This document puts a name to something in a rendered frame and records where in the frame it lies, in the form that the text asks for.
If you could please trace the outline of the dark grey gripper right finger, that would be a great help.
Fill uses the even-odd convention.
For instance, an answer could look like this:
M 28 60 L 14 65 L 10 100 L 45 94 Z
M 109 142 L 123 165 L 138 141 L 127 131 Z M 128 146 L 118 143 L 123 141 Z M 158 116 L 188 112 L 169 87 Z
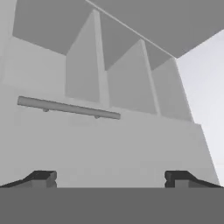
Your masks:
M 166 171 L 164 173 L 166 188 L 221 188 L 220 185 L 216 185 L 210 182 L 207 182 L 202 179 L 198 179 L 193 176 L 189 171 Z

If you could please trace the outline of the pale grey drawer front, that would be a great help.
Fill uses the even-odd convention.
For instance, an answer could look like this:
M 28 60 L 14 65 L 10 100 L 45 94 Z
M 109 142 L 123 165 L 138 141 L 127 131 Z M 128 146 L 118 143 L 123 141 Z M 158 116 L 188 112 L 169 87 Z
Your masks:
M 0 84 L 0 185 L 35 170 L 60 187 L 161 187 L 168 170 L 218 177 L 200 125 L 123 111 L 119 120 L 17 105 L 23 91 Z

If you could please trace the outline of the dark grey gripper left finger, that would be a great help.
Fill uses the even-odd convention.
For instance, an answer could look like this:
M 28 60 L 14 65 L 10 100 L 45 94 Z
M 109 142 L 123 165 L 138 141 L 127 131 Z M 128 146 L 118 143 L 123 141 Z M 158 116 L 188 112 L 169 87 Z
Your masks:
M 52 188 L 56 187 L 56 171 L 33 171 L 23 179 L 0 185 L 0 188 Z

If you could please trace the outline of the pale grey cabinet with dividers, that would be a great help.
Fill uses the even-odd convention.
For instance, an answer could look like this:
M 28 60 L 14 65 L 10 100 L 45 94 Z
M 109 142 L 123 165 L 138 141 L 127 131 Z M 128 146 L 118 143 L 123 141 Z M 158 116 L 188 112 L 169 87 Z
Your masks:
M 177 60 L 222 30 L 224 0 L 0 0 L 0 84 L 190 122 Z

